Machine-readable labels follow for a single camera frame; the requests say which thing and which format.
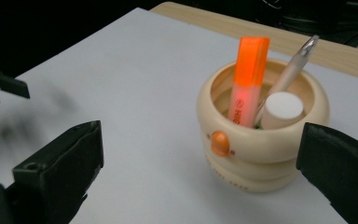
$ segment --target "orange button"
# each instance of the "orange button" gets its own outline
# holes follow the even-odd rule
[[[211,150],[220,157],[226,157],[229,154],[228,137],[221,131],[216,131],[211,136]]]

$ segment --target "pen holder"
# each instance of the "pen holder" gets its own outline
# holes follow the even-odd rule
[[[227,119],[235,63],[216,71],[203,84],[197,102],[201,138],[208,163],[218,176],[249,192],[279,189],[296,178],[296,157],[305,122],[326,125],[329,103],[319,82],[306,71],[287,91],[304,105],[304,117],[276,130],[242,127]],[[260,99],[282,73],[286,62],[268,59]]]

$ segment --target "pen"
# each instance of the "pen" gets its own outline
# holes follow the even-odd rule
[[[289,64],[284,68],[283,72],[279,76],[278,80],[272,85],[267,93],[267,97],[272,93],[277,91],[286,91],[296,76],[304,68],[305,64],[308,62],[311,53],[314,50],[316,43],[318,42],[319,36],[314,35],[309,39],[304,46],[293,56]],[[264,109],[264,104],[266,100],[263,100],[259,107],[257,108],[257,115],[255,118],[255,124],[261,120],[262,111]]]
[[[268,51],[266,37],[242,37],[240,40],[227,117],[241,126],[255,126]]]

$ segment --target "wooden surface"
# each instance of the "wooden surface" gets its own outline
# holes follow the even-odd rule
[[[310,38],[173,2],[162,3],[150,11],[236,38],[246,35],[268,36],[271,41],[270,49],[288,55],[295,54]],[[358,77],[357,48],[320,40],[310,61]]]

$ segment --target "white table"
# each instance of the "white table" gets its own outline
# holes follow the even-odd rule
[[[209,168],[196,99],[212,72],[236,60],[238,43],[138,8],[38,65],[19,77],[30,101],[0,92],[0,183],[67,129],[98,119],[105,166],[72,223],[345,223],[302,175],[251,194]],[[329,126],[358,139],[358,78],[306,70],[327,92]]]

